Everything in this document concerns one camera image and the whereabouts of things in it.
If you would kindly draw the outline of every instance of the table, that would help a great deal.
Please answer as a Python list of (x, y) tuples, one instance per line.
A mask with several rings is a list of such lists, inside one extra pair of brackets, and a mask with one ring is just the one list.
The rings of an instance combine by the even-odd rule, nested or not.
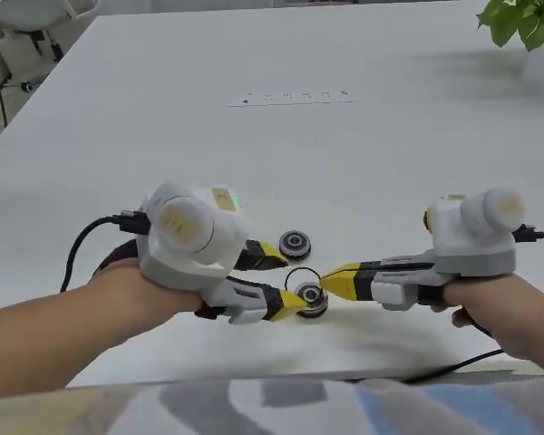
[[(55, 293), (78, 232), (138, 207), (165, 179), (235, 188), (255, 237), (307, 232), (306, 265), (321, 272), (422, 252), (424, 207), (445, 193), (515, 187), (544, 228), (544, 95), (521, 81), (520, 47), (494, 48), (475, 11), (442, 2), (98, 18), (0, 138), (0, 306)], [(242, 92), (343, 86), (359, 101), (227, 107)], [(126, 238), (93, 233), (73, 284)], [(544, 289), (544, 242), (519, 259)], [(248, 278), (281, 285), (285, 274)], [(177, 316), (73, 385), (402, 375), (495, 347), (452, 329), (448, 314), (333, 298), (316, 321)]]

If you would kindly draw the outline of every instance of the green plant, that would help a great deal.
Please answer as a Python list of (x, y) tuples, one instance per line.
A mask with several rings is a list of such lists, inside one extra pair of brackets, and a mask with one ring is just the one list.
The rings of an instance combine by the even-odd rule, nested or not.
[(544, 0), (490, 0), (478, 19), (499, 47), (516, 32), (528, 51), (544, 44)]

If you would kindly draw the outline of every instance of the chair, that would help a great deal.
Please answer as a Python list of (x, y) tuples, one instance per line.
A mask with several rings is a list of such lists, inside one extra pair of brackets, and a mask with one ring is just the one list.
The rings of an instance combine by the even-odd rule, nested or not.
[(48, 30), (65, 20), (78, 19), (98, 4), (99, 0), (4, 0), (0, 3), (0, 29), (34, 38), (46, 34), (55, 60), (60, 61), (63, 51)]

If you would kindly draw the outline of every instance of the metal bearing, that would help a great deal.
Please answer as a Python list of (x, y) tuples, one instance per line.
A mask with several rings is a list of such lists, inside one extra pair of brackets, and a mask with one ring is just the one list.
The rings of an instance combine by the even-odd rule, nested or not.
[(311, 248), (310, 238), (302, 231), (287, 231), (280, 238), (280, 252), (290, 260), (304, 260)]
[(300, 317), (316, 319), (326, 312), (328, 308), (328, 293), (320, 288), (317, 283), (302, 283), (296, 288), (294, 293), (307, 304), (304, 310), (296, 313)]

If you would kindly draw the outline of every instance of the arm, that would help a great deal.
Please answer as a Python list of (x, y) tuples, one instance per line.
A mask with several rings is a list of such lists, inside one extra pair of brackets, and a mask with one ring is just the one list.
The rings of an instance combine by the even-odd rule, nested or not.
[(61, 389), (107, 349), (200, 305), (126, 260), (76, 290), (0, 309), (0, 397)]
[[(491, 332), (507, 354), (531, 360), (544, 369), (544, 294), (516, 275), (487, 280), (457, 280), (446, 286), (448, 306), (462, 305)], [(453, 324), (468, 324), (462, 310)]]

